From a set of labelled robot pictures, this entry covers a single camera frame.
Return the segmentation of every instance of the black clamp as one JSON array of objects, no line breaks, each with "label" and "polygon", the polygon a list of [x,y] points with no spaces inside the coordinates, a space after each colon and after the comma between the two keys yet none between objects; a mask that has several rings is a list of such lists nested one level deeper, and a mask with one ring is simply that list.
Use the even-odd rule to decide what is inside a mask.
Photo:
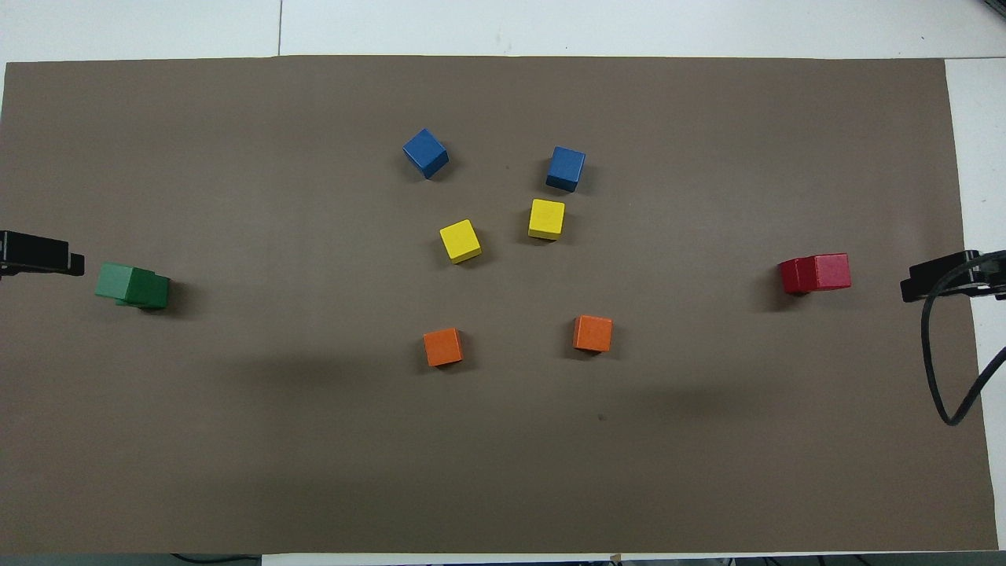
[{"label": "black clamp", "polygon": [[0,276],[18,272],[83,274],[83,255],[61,239],[0,229]]},{"label": "black clamp", "polygon": [[[909,304],[925,300],[944,274],[981,254],[975,249],[965,249],[909,266],[908,277],[901,280],[901,301]],[[1006,258],[993,256],[965,268],[939,295],[948,296],[995,296],[996,301],[1006,301]]]}]

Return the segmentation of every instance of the wooden cube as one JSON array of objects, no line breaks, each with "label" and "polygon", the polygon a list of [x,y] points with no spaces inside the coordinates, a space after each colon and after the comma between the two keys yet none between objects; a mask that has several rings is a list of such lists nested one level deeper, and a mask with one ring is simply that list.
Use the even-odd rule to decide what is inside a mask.
[{"label": "wooden cube", "polygon": [[588,352],[609,352],[613,327],[611,319],[590,315],[577,317],[572,330],[572,347]]},{"label": "wooden cube", "polygon": [[548,165],[548,175],[545,177],[545,184],[568,190],[576,190],[579,182],[579,174],[583,170],[583,161],[586,154],[574,149],[555,146],[552,150],[552,160]]},{"label": "wooden cube", "polygon": [[562,234],[562,216],[565,215],[565,202],[531,200],[531,221],[527,224],[527,234],[532,237],[558,239]]},{"label": "wooden cube", "polygon": [[795,257],[779,263],[783,273],[783,291],[792,295],[832,292],[852,287],[849,255],[821,253]]},{"label": "wooden cube", "polygon": [[405,157],[428,179],[450,160],[447,148],[426,128],[420,130],[401,149],[405,152]]},{"label": "wooden cube", "polygon": [[468,218],[442,227],[441,239],[444,240],[444,247],[447,248],[451,262],[458,263],[482,252],[479,238],[475,235],[475,227]]},{"label": "wooden cube", "polygon": [[120,307],[158,310],[168,307],[168,277],[153,270],[112,261],[98,273],[99,298],[116,300]]},{"label": "wooden cube", "polygon": [[423,345],[427,349],[427,363],[431,367],[461,362],[461,336],[457,329],[445,329],[423,335]]}]

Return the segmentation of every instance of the white table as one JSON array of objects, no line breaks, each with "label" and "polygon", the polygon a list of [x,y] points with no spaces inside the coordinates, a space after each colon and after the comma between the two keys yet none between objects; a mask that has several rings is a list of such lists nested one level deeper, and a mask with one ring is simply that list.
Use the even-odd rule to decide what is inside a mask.
[{"label": "white table", "polygon": [[[1006,19],[979,0],[0,0],[3,62],[365,53],[945,58],[965,244],[1006,247]],[[972,311],[984,366],[1006,345],[1006,302],[976,300]],[[982,401],[1006,549],[1006,376],[986,387]],[[631,550],[278,555],[264,563],[602,561]]]}]

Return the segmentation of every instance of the brown paper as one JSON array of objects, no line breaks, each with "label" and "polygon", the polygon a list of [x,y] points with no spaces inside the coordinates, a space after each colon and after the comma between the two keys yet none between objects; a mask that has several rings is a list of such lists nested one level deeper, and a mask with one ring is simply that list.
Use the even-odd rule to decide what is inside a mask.
[{"label": "brown paper", "polygon": [[[942,61],[11,63],[4,96],[2,227],[88,273],[0,281],[0,553],[996,545],[981,409],[937,417],[898,294],[963,248]],[[783,295],[835,251],[852,289]],[[103,260],[171,307],[94,297]],[[465,360],[427,367],[451,327]],[[959,399],[966,300],[934,341]]]}]

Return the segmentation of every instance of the cable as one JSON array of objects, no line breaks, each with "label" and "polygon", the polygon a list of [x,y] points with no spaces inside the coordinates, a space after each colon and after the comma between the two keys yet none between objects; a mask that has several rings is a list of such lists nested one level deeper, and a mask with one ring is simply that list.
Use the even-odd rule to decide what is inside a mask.
[{"label": "cable", "polygon": [[172,552],[171,556],[174,556],[183,562],[188,562],[189,564],[223,564],[224,562],[238,562],[240,560],[255,560],[257,562],[261,560],[261,557],[252,556],[249,554],[235,554],[232,556],[224,556],[223,558],[189,558]]},{"label": "cable", "polygon": [[999,354],[982,370],[982,373],[978,375],[978,379],[975,380],[971,389],[968,390],[968,394],[964,397],[964,400],[961,401],[961,406],[954,412],[954,416],[949,416],[947,408],[944,407],[943,398],[940,396],[940,387],[937,385],[936,373],[933,371],[933,349],[930,345],[930,315],[933,313],[933,304],[947,290],[947,286],[950,285],[951,279],[955,276],[989,259],[1001,258],[1006,258],[1006,249],[982,253],[948,270],[937,280],[937,285],[930,291],[930,295],[926,298],[926,304],[923,306],[923,365],[926,366],[926,380],[930,384],[930,395],[933,396],[933,402],[937,406],[940,418],[950,426],[957,426],[961,423],[965,415],[968,414],[968,411],[971,410],[971,406],[978,400],[978,395],[982,393],[982,388],[992,379],[992,374],[995,374],[999,367],[1006,362],[1006,348],[1000,350]]}]

